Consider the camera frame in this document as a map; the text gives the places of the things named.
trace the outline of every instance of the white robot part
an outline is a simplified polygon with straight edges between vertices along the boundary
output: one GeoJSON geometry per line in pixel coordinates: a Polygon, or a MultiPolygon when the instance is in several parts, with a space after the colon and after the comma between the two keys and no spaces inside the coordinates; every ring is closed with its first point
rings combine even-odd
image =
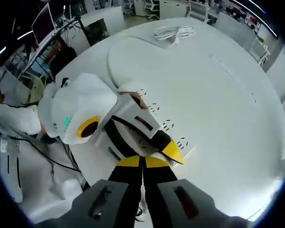
{"type": "Polygon", "coordinates": [[[117,102],[117,94],[93,74],[82,73],[56,92],[50,84],[48,90],[38,106],[39,118],[50,137],[66,144],[87,142],[117,102]]]}

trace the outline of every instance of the floor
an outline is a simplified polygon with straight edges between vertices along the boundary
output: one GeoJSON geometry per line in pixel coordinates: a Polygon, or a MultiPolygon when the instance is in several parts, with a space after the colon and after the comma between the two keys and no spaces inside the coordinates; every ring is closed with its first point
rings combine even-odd
{"type": "Polygon", "coordinates": [[[135,16],[135,15],[124,15],[124,21],[126,23],[127,29],[134,27],[136,25],[141,25],[147,22],[151,22],[151,21],[155,21],[157,20],[156,18],[150,18],[147,19],[147,17],[139,17],[139,16],[135,16]]]}

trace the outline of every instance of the white cabinet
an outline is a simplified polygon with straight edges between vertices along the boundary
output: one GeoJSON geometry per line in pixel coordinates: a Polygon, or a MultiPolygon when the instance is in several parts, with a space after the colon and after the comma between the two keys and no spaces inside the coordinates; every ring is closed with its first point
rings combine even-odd
{"type": "Polygon", "coordinates": [[[144,0],[134,0],[134,6],[135,6],[135,14],[137,16],[147,16],[150,14],[145,8],[144,8],[145,2],[144,0]]]}
{"type": "Polygon", "coordinates": [[[185,2],[178,0],[160,0],[160,17],[167,18],[182,18],[188,13],[188,5],[185,2]]]}

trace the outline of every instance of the white round table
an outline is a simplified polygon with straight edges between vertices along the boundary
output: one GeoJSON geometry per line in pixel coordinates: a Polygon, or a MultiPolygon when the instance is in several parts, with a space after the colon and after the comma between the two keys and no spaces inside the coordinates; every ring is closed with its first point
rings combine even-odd
{"type": "MultiPolygon", "coordinates": [[[[185,164],[173,167],[179,179],[211,195],[229,215],[248,218],[260,209],[285,158],[285,117],[266,74],[241,46],[192,18],[159,20],[92,46],[57,82],[87,72],[114,88],[108,64],[119,86],[139,81],[144,101],[160,108],[158,121],[175,124],[168,134],[189,143],[185,164]],[[193,26],[195,36],[168,49],[140,40],[165,46],[153,37],[161,26],[193,26]]],[[[108,178],[116,163],[90,142],[71,150],[89,184],[108,178]]]]}

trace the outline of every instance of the green light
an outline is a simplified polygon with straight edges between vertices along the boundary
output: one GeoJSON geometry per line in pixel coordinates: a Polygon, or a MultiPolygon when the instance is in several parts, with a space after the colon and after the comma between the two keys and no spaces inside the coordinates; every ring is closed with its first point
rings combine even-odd
{"type": "Polygon", "coordinates": [[[69,120],[70,120],[70,117],[66,117],[63,122],[63,125],[66,126],[69,120]]]}

